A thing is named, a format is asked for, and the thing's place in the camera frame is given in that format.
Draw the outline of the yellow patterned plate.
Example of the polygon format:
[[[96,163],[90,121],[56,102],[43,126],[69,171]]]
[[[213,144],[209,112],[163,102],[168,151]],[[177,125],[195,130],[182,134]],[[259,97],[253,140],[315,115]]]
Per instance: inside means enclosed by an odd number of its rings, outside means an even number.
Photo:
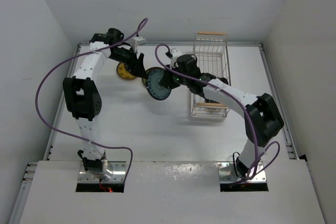
[[[117,68],[116,68],[117,75],[123,79],[123,80],[135,80],[137,77],[133,76],[131,73],[129,73],[126,69],[125,64],[123,63],[118,63]]]
[[[146,70],[146,76],[149,77],[151,74],[155,73],[156,71],[161,71],[162,68],[160,67],[151,67]],[[148,84],[148,80],[146,78],[142,78],[142,84],[146,88]]]

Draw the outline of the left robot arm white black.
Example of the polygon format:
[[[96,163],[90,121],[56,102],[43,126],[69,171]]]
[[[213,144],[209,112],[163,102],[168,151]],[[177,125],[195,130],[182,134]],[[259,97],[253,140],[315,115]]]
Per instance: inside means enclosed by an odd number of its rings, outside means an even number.
[[[108,161],[105,150],[97,145],[102,98],[95,81],[108,59],[124,64],[131,75],[146,78],[144,54],[137,52],[137,48],[144,43],[145,39],[139,35],[125,41],[124,34],[116,28],[108,29],[105,34],[95,33],[81,66],[62,82],[67,110],[75,118],[80,136],[84,139],[78,156],[85,171],[100,180],[108,177]]]

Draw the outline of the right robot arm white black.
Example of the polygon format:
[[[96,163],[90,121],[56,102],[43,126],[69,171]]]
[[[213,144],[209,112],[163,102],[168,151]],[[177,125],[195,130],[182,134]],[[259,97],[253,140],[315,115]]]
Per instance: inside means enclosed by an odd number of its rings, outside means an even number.
[[[284,126],[284,121],[273,97],[240,91],[223,78],[201,72],[196,58],[180,52],[167,52],[169,65],[164,66],[161,85],[174,89],[186,86],[192,94],[223,104],[244,118],[247,142],[237,157],[234,170],[243,180],[256,175],[256,166],[267,150],[269,141]]]

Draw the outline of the blue green patterned plate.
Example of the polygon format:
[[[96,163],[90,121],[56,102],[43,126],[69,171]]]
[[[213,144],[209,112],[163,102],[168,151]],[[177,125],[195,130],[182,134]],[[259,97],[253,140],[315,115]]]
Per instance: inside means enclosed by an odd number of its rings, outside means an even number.
[[[156,71],[147,78],[148,84],[146,90],[153,99],[158,101],[167,99],[171,94],[171,89],[164,88],[160,85],[161,78],[164,74],[163,71],[163,69],[161,71]]]

